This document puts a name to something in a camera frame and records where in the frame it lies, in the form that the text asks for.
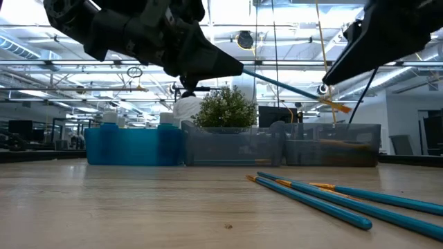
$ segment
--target paintbrush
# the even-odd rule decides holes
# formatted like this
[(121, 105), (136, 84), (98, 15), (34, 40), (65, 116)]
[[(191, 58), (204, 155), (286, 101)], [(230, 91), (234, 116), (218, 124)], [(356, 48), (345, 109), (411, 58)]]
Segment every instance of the paintbrush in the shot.
[(307, 194), (303, 194), (295, 190), (292, 190), (290, 188), (281, 186), (265, 178), (261, 178), (258, 176), (246, 176), (246, 177), (247, 179), (255, 183), (268, 187), (291, 199), (300, 201), (301, 203), (316, 208), (317, 210), (323, 211), (326, 214), (334, 216), (342, 221), (348, 222), (349, 224), (355, 225), (356, 227), (361, 228), (363, 230), (369, 230), (372, 227), (372, 222), (369, 219), (362, 217), (358, 214), (354, 214), (352, 212), (341, 209), (324, 201), (318, 200), (317, 198), (311, 197)]
[(443, 215), (443, 205), (427, 203), (424, 201), (417, 201), (414, 199), (407, 199), (389, 194), (380, 194), (367, 190), (359, 190), (352, 187), (335, 186), (326, 183), (310, 183), (310, 185), (325, 188), (335, 192), (340, 192), (343, 194), (349, 194), (370, 201), (376, 201), (379, 203), (385, 203), (389, 205), (396, 205), (397, 207), (409, 208), (412, 210), (427, 212), (430, 214)]
[(271, 84), (274, 84), (274, 85), (279, 86), (279, 87), (281, 87), (281, 88), (284, 88), (284, 89), (286, 89), (286, 90), (292, 91), (292, 92), (294, 92), (294, 93), (298, 93), (298, 94), (303, 95), (303, 96), (305, 96), (305, 97), (307, 97), (307, 98), (310, 98), (310, 99), (312, 99), (312, 100), (316, 100), (316, 101), (318, 101), (318, 102), (320, 102), (320, 103), (327, 104), (327, 105), (329, 105), (330, 107), (333, 107), (333, 108), (335, 108), (335, 109), (338, 109), (339, 111), (342, 111), (342, 112), (344, 112), (344, 113), (349, 113), (349, 112), (352, 110), (351, 108), (346, 107), (346, 106), (344, 106), (344, 105), (342, 105), (342, 104), (337, 104), (337, 103), (334, 103), (334, 102), (332, 102), (332, 101), (325, 100), (325, 99), (323, 99), (322, 97), (315, 96), (315, 95), (312, 94), (312, 93), (308, 93), (308, 92), (306, 92), (306, 91), (304, 91), (304, 90), (300, 90), (300, 89), (298, 89), (298, 88), (296, 88), (296, 87), (289, 86), (289, 85), (287, 85), (287, 84), (284, 84), (284, 83), (278, 82), (278, 81), (276, 81), (276, 80), (269, 79), (268, 77), (265, 77), (265, 76), (263, 76), (263, 75), (259, 75), (259, 74), (257, 74), (257, 73), (251, 72), (251, 71), (249, 71), (249, 70), (247, 70), (247, 69), (245, 69), (245, 68), (243, 68), (243, 73), (245, 73), (245, 74), (247, 74), (247, 75), (250, 75), (250, 76), (253, 76), (253, 77), (256, 77), (256, 78), (259, 78), (259, 79), (261, 79), (261, 80), (264, 80), (265, 82), (269, 82), (269, 83), (271, 83)]
[(318, 197), (320, 199), (342, 205), (344, 207), (376, 217), (383, 221), (398, 225), (405, 229), (418, 232), (422, 235), (437, 239), (439, 241), (443, 241), (443, 227), (440, 227), (438, 225), (420, 221), (402, 214), (397, 214), (396, 212), (387, 211), (366, 203), (343, 198), (341, 196), (330, 194), (313, 187), (307, 187), (305, 184), (297, 183), (296, 181), (276, 180), (276, 182), (287, 187), (292, 187), (295, 190), (304, 192), (306, 194), (311, 194), (312, 196)]

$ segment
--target desk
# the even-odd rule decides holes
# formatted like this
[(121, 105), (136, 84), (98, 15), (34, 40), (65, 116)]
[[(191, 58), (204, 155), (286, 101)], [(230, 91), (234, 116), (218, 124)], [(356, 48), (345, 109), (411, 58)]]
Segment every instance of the desk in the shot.
[[(0, 165), (9, 248), (442, 248), (371, 218), (359, 230), (256, 183), (257, 170), (443, 204), (443, 169), (103, 167), (84, 159)], [(376, 204), (443, 225), (443, 217)]]

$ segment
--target white cylinder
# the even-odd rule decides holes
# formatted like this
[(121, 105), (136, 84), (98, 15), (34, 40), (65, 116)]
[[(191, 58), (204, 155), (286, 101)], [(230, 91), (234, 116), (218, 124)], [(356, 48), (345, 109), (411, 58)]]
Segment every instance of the white cylinder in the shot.
[(125, 128), (126, 118), (118, 117), (118, 128)]
[(160, 113), (160, 124), (174, 124), (174, 114)]
[(112, 123), (117, 124), (118, 116), (116, 112), (107, 111), (103, 114), (103, 122), (104, 123)]

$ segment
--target black cable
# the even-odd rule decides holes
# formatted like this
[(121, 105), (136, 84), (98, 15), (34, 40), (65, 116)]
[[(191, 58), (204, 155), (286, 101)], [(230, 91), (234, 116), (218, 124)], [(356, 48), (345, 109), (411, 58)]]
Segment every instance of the black cable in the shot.
[[(277, 32), (275, 31), (274, 0), (271, 0), (271, 6), (272, 6), (272, 21), (273, 21), (273, 27), (274, 27), (275, 70), (276, 70), (277, 81), (278, 81)], [(280, 108), (280, 91), (279, 91), (278, 86), (277, 86), (277, 107)]]
[[(257, 43), (258, 43), (258, 3), (255, 7), (255, 48), (254, 48), (254, 73), (257, 73)], [(253, 88), (253, 96), (252, 96), (252, 101), (256, 100), (257, 98), (257, 93), (256, 93), (256, 89), (257, 89), (257, 78), (254, 77), (254, 88)]]
[(348, 124), (350, 124), (350, 123), (352, 122), (352, 120), (354, 119), (354, 115), (355, 115), (355, 113), (357, 112), (357, 109), (359, 108), (359, 105), (360, 105), (361, 101), (363, 100), (363, 97), (365, 97), (365, 94), (366, 94), (366, 92), (368, 91), (369, 86), (371, 85), (372, 81), (374, 80), (374, 77), (375, 77), (375, 75), (377, 74), (377, 71), (378, 71), (378, 70), (379, 70), (379, 67), (376, 67), (376, 68), (374, 69), (374, 72), (372, 73), (371, 78), (369, 79), (369, 82), (368, 82), (368, 84), (366, 85), (365, 90), (364, 90), (363, 93), (361, 94), (360, 99), (359, 99), (359, 101), (357, 102), (357, 105), (355, 106), (354, 110), (352, 111), (352, 115), (351, 115), (351, 118), (349, 119), (349, 123), (348, 123)]

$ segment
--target transparent storage box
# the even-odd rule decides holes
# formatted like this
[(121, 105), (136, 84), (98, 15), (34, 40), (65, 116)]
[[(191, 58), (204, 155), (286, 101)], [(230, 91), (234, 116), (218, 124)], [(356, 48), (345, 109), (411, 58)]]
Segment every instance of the transparent storage box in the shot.
[(182, 122), (187, 166), (263, 165), (278, 167), (285, 140), (284, 123), (270, 128), (198, 128)]
[(375, 167), (380, 124), (286, 124), (289, 166)]

